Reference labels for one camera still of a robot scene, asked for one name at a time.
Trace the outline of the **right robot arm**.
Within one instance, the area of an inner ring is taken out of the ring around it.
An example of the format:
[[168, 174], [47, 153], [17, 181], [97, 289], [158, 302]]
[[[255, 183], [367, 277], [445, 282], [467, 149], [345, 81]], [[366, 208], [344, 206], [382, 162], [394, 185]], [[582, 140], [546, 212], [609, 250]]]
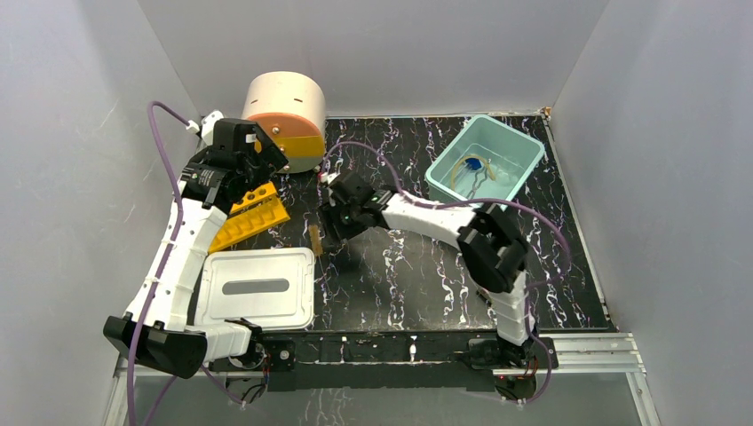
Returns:
[[376, 189], [354, 172], [321, 173], [319, 180], [326, 189], [319, 212], [328, 245], [383, 228], [420, 234], [457, 249], [496, 317], [496, 337], [471, 339], [468, 363], [480, 369], [528, 365], [535, 355], [535, 322], [526, 291], [529, 246], [497, 204], [443, 208], [392, 188]]

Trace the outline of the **tan rubber tube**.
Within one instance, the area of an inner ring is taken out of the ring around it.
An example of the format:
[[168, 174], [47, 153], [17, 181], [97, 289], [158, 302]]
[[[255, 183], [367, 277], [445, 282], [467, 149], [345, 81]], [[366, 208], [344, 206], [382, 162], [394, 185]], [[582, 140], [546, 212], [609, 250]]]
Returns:
[[478, 157], [478, 158], [480, 158], [482, 160], [482, 162], [486, 163], [486, 165], [488, 166], [488, 175], [489, 175], [489, 178], [492, 179], [493, 181], [495, 181], [494, 171], [492, 171], [492, 169], [490, 167], [490, 162], [489, 162], [488, 159], [485, 159], [485, 158], [483, 158], [483, 157], [481, 157], [479, 155], [475, 155], [475, 154], [474, 155], [466, 155], [465, 157], [461, 158], [453, 166], [453, 169], [450, 172], [450, 188], [452, 190], [456, 189], [456, 184], [458, 182], [459, 177], [461, 175], [465, 174], [465, 172], [464, 172], [464, 159], [467, 158], [467, 157], [469, 157], [469, 156], [471, 156], [471, 157]]

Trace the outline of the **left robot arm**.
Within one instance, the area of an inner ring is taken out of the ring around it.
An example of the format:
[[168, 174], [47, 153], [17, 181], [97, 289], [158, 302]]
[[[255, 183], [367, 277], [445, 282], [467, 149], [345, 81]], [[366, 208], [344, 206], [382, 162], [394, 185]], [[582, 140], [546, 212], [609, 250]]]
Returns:
[[264, 344], [245, 319], [198, 324], [189, 314], [194, 288], [211, 243], [233, 205], [266, 184], [288, 163], [257, 123], [222, 118], [212, 142], [195, 154], [177, 181], [180, 197], [155, 259], [121, 316], [110, 316], [104, 337], [135, 363], [183, 379], [202, 366], [231, 357], [244, 369], [264, 361]]

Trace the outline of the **brown test tube brush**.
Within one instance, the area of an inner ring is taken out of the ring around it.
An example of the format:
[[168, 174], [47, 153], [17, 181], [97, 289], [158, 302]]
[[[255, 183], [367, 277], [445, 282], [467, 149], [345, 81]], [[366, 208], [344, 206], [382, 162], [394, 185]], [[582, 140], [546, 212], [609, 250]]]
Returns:
[[322, 246], [319, 226], [309, 225], [308, 232], [311, 239], [311, 248], [314, 255], [321, 256], [323, 254], [323, 246]]

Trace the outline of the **white bin lid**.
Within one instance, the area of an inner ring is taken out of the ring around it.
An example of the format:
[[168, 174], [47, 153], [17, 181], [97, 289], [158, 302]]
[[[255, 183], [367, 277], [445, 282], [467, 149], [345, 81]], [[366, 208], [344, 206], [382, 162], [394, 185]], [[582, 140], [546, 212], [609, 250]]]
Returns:
[[195, 325], [247, 320], [264, 330], [298, 330], [313, 322], [314, 253], [309, 248], [223, 251], [209, 255]]

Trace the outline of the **teal plastic bin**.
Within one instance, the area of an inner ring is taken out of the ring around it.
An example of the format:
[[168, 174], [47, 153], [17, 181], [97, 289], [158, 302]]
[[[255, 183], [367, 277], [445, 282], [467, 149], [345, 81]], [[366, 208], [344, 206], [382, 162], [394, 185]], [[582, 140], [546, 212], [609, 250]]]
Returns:
[[539, 140], [496, 118], [475, 115], [425, 172], [429, 199], [511, 201], [544, 152]]

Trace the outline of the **yellow test tube rack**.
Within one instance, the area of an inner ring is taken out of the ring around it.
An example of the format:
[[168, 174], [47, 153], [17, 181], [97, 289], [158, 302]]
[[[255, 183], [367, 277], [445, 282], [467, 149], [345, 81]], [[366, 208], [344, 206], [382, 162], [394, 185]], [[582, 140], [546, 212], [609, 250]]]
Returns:
[[289, 219], [276, 187], [273, 183], [266, 183], [247, 192], [241, 201], [233, 205], [208, 253], [227, 249]]

